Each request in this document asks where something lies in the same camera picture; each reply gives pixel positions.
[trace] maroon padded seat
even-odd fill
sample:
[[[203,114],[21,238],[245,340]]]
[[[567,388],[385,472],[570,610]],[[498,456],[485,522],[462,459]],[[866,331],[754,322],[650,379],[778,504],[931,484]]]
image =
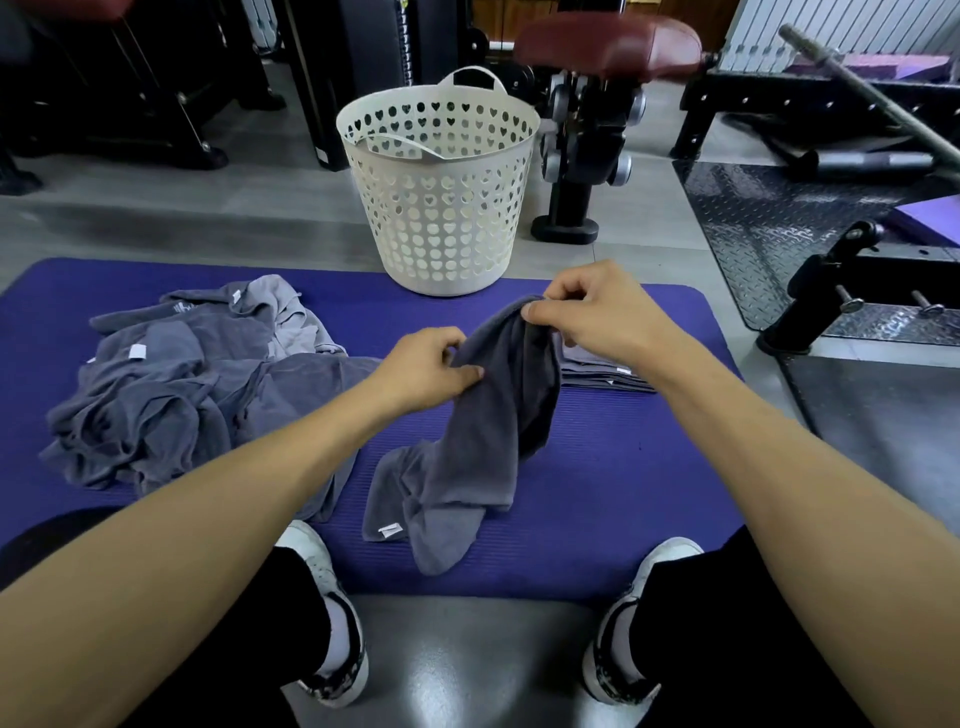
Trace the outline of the maroon padded seat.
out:
[[[703,47],[690,26],[659,15],[555,12],[520,31],[514,60],[602,79],[688,76]]]

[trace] metal floor plate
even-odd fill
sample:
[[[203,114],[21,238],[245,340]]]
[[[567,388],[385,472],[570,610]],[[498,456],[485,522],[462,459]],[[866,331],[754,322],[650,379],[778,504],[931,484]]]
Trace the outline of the metal floor plate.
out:
[[[773,324],[790,304],[787,283],[810,255],[825,253],[852,223],[882,220],[913,199],[903,184],[794,182],[781,167],[679,160],[674,167],[740,315],[754,330]],[[885,239],[902,242],[889,230]],[[937,319],[917,312],[868,303],[838,319],[827,336],[960,346],[960,311]]]

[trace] dumbbell rack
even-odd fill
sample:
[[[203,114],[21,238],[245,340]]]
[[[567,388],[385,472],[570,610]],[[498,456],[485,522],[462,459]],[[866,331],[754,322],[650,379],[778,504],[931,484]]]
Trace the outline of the dumbbell rack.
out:
[[[531,233],[551,243],[586,245],[599,226],[587,217],[595,184],[614,187],[630,179],[633,160],[624,132],[646,109],[642,87],[627,80],[601,81],[558,73],[550,82],[550,118],[555,132],[540,141],[543,178],[553,185],[550,211],[533,221]]]

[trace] purple foam pad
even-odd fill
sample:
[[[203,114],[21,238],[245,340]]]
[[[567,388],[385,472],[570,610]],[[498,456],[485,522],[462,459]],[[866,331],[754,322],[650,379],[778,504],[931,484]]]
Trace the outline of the purple foam pad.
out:
[[[960,247],[960,195],[895,207],[887,223],[922,245]]]
[[[77,369],[96,347],[99,337],[88,319],[154,303],[178,288],[216,288],[266,273],[282,274],[301,291],[303,303],[350,354],[368,356],[385,356],[400,336],[423,327],[473,331],[507,303],[546,286],[545,280],[503,279],[471,296],[433,299],[377,273],[44,260],[0,296],[0,544],[67,511],[132,501],[125,484],[104,491],[69,486],[36,456],[50,442],[44,414],[74,392]],[[703,294],[682,285],[649,291],[735,370]],[[370,440],[333,517],[317,524],[348,591],[610,599],[664,539],[683,535],[717,548],[743,523],[663,397],[564,388],[546,447],[520,466],[513,508],[487,515],[453,569],[423,576],[407,543],[368,544],[360,528],[380,457],[439,438],[449,412],[447,406],[401,418]]]
[[[843,63],[856,75],[875,81],[941,81],[949,71],[949,56],[849,54]],[[812,61],[797,57],[784,73],[826,76]]]

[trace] plastic basket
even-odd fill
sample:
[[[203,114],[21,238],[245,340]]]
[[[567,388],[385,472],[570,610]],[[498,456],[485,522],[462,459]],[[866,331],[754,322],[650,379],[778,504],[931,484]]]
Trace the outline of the plastic basket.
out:
[[[379,91],[337,116],[383,266],[417,293],[479,291],[510,263],[540,117],[493,77]]]

